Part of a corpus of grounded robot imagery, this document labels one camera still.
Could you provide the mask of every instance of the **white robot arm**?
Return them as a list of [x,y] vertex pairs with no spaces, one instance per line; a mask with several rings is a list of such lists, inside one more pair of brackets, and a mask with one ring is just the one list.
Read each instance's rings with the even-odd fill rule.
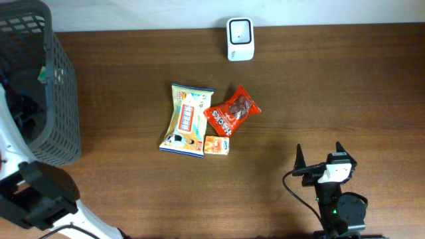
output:
[[[7,107],[5,89],[1,84],[0,132],[1,217],[23,228],[36,226],[41,230],[49,229],[56,232],[63,226],[73,225],[91,234],[90,236],[73,228],[65,228],[57,231],[71,239],[129,238],[118,228],[107,225],[84,206],[79,199],[78,189],[67,173],[53,166],[37,162],[36,157],[27,147],[13,121]],[[37,177],[31,175],[34,172],[38,174]],[[62,178],[55,177],[55,173],[62,174]],[[29,187],[19,192],[19,185],[23,183],[28,184]],[[65,186],[69,185],[76,192],[67,191]],[[24,197],[24,202],[19,200],[19,197]],[[54,205],[62,204],[62,207],[58,206],[55,208],[49,203]]]

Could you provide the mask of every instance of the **white wall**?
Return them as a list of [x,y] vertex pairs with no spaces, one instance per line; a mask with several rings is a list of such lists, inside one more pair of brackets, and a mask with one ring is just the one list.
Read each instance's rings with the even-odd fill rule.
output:
[[254,26],[425,21],[425,0],[43,0],[55,31],[224,27],[230,17]]

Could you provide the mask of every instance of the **snack bag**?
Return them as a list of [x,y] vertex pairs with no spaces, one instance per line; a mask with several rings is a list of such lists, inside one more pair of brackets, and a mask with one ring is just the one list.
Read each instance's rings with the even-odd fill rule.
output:
[[261,113],[260,108],[239,85],[236,93],[221,106],[211,107],[204,111],[208,122],[215,128],[219,136],[230,137],[246,118]]
[[211,105],[213,89],[172,84],[174,112],[159,150],[204,157],[207,119],[203,115]]
[[206,136],[204,153],[228,155],[230,141],[228,137]]

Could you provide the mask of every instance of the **white plastic part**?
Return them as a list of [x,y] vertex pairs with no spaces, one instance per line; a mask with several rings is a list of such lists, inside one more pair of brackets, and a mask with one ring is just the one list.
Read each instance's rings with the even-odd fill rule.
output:
[[340,183],[348,178],[351,171],[350,163],[326,164],[326,170],[318,183],[336,182]]
[[19,129],[13,121],[6,103],[6,91],[0,84],[0,180],[19,170],[23,162],[35,161]]
[[247,17],[227,21],[227,58],[231,61],[251,60],[254,57],[254,25]]
[[[50,230],[55,230],[58,227],[73,224],[74,226],[92,233],[100,239],[123,238],[121,232],[117,228],[114,228],[100,220],[92,211],[84,206],[81,200],[76,201],[76,204],[78,212],[76,214],[68,214],[57,220],[53,224],[53,228]],[[91,236],[88,236],[75,229],[64,229],[58,233],[61,233],[71,239],[93,239]]]

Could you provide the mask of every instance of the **black bracket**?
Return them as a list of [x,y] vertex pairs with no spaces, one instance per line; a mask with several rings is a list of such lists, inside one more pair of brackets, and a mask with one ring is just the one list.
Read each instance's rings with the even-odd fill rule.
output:
[[66,171],[37,161],[22,163],[19,171],[0,181],[0,217],[25,229],[46,230],[76,213],[79,198]]

